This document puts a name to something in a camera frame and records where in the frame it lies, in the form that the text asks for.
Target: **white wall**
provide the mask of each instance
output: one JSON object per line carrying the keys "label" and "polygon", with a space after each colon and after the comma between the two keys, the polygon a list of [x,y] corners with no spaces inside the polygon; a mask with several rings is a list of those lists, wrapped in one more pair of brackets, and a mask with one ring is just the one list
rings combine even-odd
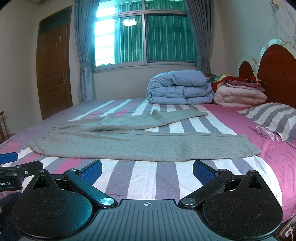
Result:
{"label": "white wall", "polygon": [[0,11],[0,111],[10,133],[38,122],[32,71],[36,13],[37,6],[24,0]]}
{"label": "white wall", "polygon": [[[73,5],[73,0],[43,0],[39,2],[37,6],[37,16],[36,16],[36,24],[35,24],[35,32],[34,32],[34,51],[33,51],[33,73],[35,78],[34,85],[34,94],[35,94],[35,108],[38,110],[38,119],[42,120],[40,106],[39,106],[39,98],[38,98],[38,90],[37,90],[37,80],[36,80],[36,47],[37,47],[37,37],[38,37],[38,28],[39,22],[48,17],[49,15],[65,8],[70,5]],[[72,93],[72,101],[73,105],[80,103],[80,65],[78,59],[78,52],[76,47],[75,40],[75,31],[74,31],[74,19],[73,19],[73,9],[70,23],[70,39],[69,39],[69,66],[70,66],[70,82],[71,82],[71,93]]]}
{"label": "white wall", "polygon": [[[277,2],[280,13],[293,29],[283,0]],[[252,58],[256,62],[262,47],[269,40],[278,38],[272,23],[271,5],[269,0],[220,0],[217,4],[225,45],[226,72],[237,75],[237,65],[242,57]],[[296,11],[292,7],[290,10],[296,19]],[[281,16],[278,13],[274,16],[278,35],[283,40],[291,41],[293,34]]]}
{"label": "white wall", "polygon": [[[214,25],[210,53],[211,72],[225,73],[225,52],[219,10],[214,0]],[[125,70],[109,70],[94,73],[96,97],[98,100],[144,98],[149,81],[157,74],[173,70],[196,70],[187,67],[147,67]]]}

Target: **ceiling light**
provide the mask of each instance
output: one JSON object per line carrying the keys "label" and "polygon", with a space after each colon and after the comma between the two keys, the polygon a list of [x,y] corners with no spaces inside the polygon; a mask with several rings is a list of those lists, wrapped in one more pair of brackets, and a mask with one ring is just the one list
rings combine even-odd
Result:
{"label": "ceiling light", "polygon": [[136,19],[135,18],[124,19],[122,23],[123,23],[124,26],[137,25],[137,22],[136,22]]}

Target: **wooden headboard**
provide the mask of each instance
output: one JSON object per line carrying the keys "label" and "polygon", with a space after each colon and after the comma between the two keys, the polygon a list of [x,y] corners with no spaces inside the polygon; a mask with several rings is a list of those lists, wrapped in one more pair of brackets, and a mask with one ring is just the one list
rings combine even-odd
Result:
{"label": "wooden headboard", "polygon": [[256,64],[251,58],[242,58],[238,64],[237,75],[241,78],[249,79],[254,76]]}
{"label": "wooden headboard", "polygon": [[[239,76],[248,78],[250,64],[243,61],[239,65]],[[278,102],[296,108],[296,50],[280,41],[272,39],[263,47],[254,76],[265,82],[267,102]]]}

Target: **wooden chair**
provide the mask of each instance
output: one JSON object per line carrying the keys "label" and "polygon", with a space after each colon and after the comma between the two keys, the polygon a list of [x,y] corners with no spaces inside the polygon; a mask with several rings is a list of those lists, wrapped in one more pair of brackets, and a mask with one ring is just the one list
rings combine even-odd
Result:
{"label": "wooden chair", "polygon": [[2,127],[0,125],[0,144],[14,135],[14,134],[8,134],[3,114],[4,114],[4,111],[0,112],[0,115],[2,116],[3,125],[4,125],[4,128],[5,128],[6,136],[4,135]]}

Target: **striped bed sheet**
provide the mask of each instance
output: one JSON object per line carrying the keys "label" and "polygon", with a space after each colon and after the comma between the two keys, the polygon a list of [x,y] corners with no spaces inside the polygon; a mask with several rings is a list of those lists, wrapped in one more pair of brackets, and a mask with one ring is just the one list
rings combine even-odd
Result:
{"label": "striped bed sheet", "polygon": [[[158,105],[147,99],[128,99],[112,101],[84,102],[64,110],[41,123],[27,128],[0,145],[0,154],[17,152],[18,160],[3,166],[9,167],[35,160],[43,163],[44,169],[51,174],[61,174],[69,168],[81,169],[94,159],[74,159],[46,157],[33,152],[30,141],[39,139],[55,125],[79,119],[94,118],[113,113],[124,115],[150,115],[153,109],[160,112],[185,110],[189,108],[207,112],[207,116],[194,117],[166,126],[146,129],[170,133],[207,132],[218,134],[245,134],[247,138],[262,150],[259,156],[221,160],[203,160],[214,169],[226,168],[233,174],[246,174],[248,170],[257,170],[264,178],[284,211],[284,220],[296,213],[294,205],[296,172],[293,156],[296,150],[289,144],[272,139],[264,129],[237,112],[237,108],[219,107],[214,104],[203,105]],[[93,186],[117,201],[121,199],[175,199],[190,194],[202,184],[194,177],[194,160],[165,163],[131,160],[101,159],[102,175]],[[23,182],[23,189],[30,182]],[[9,192],[0,193],[0,197]]]}

